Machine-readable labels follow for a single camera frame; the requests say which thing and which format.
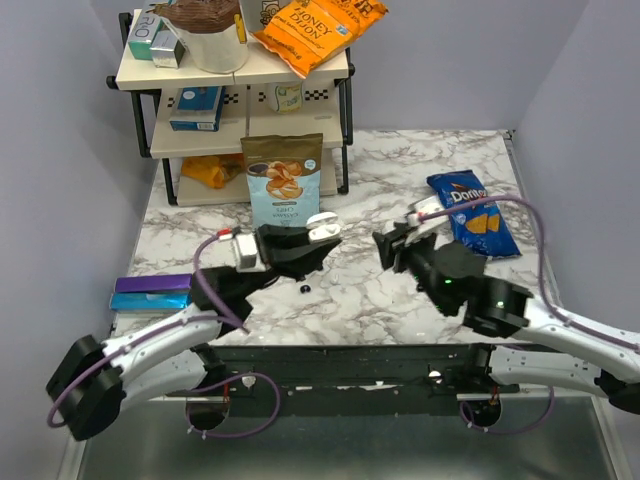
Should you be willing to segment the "white earbud charging case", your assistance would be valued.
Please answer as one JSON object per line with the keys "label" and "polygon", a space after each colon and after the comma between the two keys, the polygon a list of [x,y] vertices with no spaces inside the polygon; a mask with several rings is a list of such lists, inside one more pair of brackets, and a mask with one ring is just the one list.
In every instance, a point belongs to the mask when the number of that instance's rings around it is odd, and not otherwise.
{"label": "white earbud charging case", "polygon": [[311,216],[306,222],[310,243],[336,239],[341,234],[341,224],[334,212],[323,212]]}

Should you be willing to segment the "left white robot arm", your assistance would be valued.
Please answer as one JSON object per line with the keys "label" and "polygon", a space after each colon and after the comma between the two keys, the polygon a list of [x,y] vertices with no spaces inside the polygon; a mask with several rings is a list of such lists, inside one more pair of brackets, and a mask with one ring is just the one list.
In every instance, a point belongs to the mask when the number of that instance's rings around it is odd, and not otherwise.
{"label": "left white robot arm", "polygon": [[86,335],[71,344],[45,387],[52,402],[47,426],[82,441],[138,403],[174,392],[214,393],[225,383],[206,360],[209,342],[244,330],[249,296],[280,278],[304,280],[340,242],[332,214],[301,227],[216,232],[196,249],[186,307],[127,336]]}

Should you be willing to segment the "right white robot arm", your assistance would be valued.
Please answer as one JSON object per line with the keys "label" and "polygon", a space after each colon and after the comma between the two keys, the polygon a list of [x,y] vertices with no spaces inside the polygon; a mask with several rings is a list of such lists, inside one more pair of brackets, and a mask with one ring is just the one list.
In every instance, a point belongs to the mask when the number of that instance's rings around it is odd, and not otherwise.
{"label": "right white robot arm", "polygon": [[402,224],[372,237],[382,268],[409,272],[442,315],[461,315],[465,327],[485,337],[537,345],[521,360],[501,346],[488,359],[464,362],[459,371],[467,389],[480,392],[494,382],[560,386],[638,413],[638,333],[547,304],[525,287],[487,275],[485,258],[457,241],[438,246],[436,234],[416,234]]}

